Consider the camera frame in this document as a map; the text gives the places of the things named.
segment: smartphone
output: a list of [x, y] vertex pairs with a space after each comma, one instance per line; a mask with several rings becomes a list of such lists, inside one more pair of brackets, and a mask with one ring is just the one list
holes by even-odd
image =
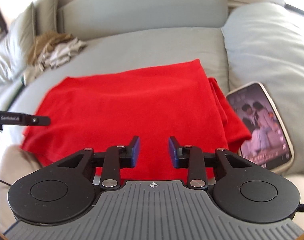
[[252, 134], [239, 154], [275, 173], [285, 171], [294, 152], [284, 123], [263, 84], [253, 82], [227, 94], [227, 100]]

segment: phone case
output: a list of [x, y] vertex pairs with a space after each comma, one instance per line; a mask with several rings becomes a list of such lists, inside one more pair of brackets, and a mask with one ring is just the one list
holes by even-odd
[[274, 169], [271, 170], [271, 171], [273, 171], [274, 173], [282, 174], [282, 173], [283, 173], [284, 171], [286, 171], [286, 170], [292, 165], [292, 163], [293, 163], [293, 160], [294, 160], [294, 149], [293, 149], [292, 142], [291, 142], [291, 140], [290, 140], [290, 138], [289, 138], [289, 135], [288, 135], [288, 133], [287, 133], [287, 130], [286, 130], [286, 128], [285, 128], [285, 125], [284, 125], [284, 123], [283, 123], [283, 121], [282, 121], [282, 119], [281, 119], [281, 116], [279, 115], [279, 112], [278, 112], [277, 109], [276, 109], [276, 105], [274, 104], [272, 98], [271, 98], [270, 95], [268, 94], [268, 92], [267, 92], [267, 90], [265, 89], [264, 85], [263, 85], [262, 83], [260, 83], [260, 82], [251, 82], [251, 83], [248, 83], [248, 84], [246, 84], [246, 85], [244, 85], [244, 86], [241, 86], [241, 87], [239, 87], [239, 88], [237, 88], [237, 89], [232, 90], [231, 92], [229, 92], [229, 93], [226, 95], [226, 97], [227, 97], [228, 95], [233, 94], [233, 93], [235, 93], [235, 92], [237, 92], [237, 91], [239, 91], [239, 90], [241, 90], [241, 89], [243, 89], [243, 88], [246, 88], [246, 87], [248, 87], [248, 86], [250, 86], [250, 85], [252, 85], [252, 84], [259, 84], [260, 87], [262, 88], [262, 90], [263, 90], [264, 94], [266, 95], [266, 97], [267, 97], [269, 103], [271, 104], [271, 107], [272, 107], [273, 111], [275, 112], [275, 115], [276, 115], [276, 117], [277, 117], [277, 120], [279, 121], [279, 124], [280, 124], [280, 126], [281, 126], [281, 128], [282, 128], [283, 134], [284, 134], [284, 136], [285, 136], [285, 138], [286, 138], [288, 147], [289, 147], [290, 152], [291, 152], [292, 157], [291, 157], [291, 159], [290, 159], [287, 163], [284, 163], [284, 164], [282, 164], [282, 165], [280, 165], [280, 166], [278, 166], [278, 167], [276, 167], [276, 168], [274, 168]]

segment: couch backrest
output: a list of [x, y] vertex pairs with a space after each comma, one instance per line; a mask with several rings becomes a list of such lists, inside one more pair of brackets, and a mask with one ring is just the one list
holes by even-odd
[[227, 0], [74, 0], [58, 10], [58, 31], [90, 40], [168, 27], [222, 27]]

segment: circular black housing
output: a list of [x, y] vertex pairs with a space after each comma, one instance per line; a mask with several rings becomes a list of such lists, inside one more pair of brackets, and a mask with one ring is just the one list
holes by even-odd
[[15, 182], [8, 201], [14, 215], [28, 223], [56, 224], [83, 213], [92, 204], [92, 183], [74, 169], [41, 169]]
[[242, 157], [219, 156], [221, 177], [212, 196], [227, 214], [252, 223], [274, 223], [293, 218], [300, 203], [295, 185]]

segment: couch cushion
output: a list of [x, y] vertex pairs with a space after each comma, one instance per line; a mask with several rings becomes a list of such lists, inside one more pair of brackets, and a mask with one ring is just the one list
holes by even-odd
[[57, 31], [58, 0], [37, 0], [34, 6], [36, 35]]
[[34, 6], [31, 3], [11, 24], [9, 33], [0, 43], [0, 85], [13, 81], [26, 68], [34, 35]]
[[58, 10], [58, 30], [90, 40], [169, 27], [222, 27], [227, 0], [74, 0]]
[[[285, 177], [291, 181], [298, 189], [301, 195], [301, 204], [304, 204], [304, 175], [292, 174]], [[297, 212], [293, 218], [294, 223], [300, 226], [304, 230], [304, 213]]]
[[0, 111], [7, 111], [15, 97], [23, 88], [21, 79], [0, 86]]
[[[37, 78], [10, 110], [32, 114], [44, 94], [66, 76], [117, 73], [196, 58], [201, 60], [207, 76], [214, 76], [223, 92], [228, 92], [228, 63], [221, 29], [156, 29], [89, 41], [89, 46], [71, 62]], [[11, 130], [12, 142], [20, 143], [23, 128], [8, 126], [3, 133]]]
[[271, 3], [242, 6], [222, 28], [231, 89], [262, 82], [294, 147], [287, 173], [304, 171], [304, 31], [289, 12]]

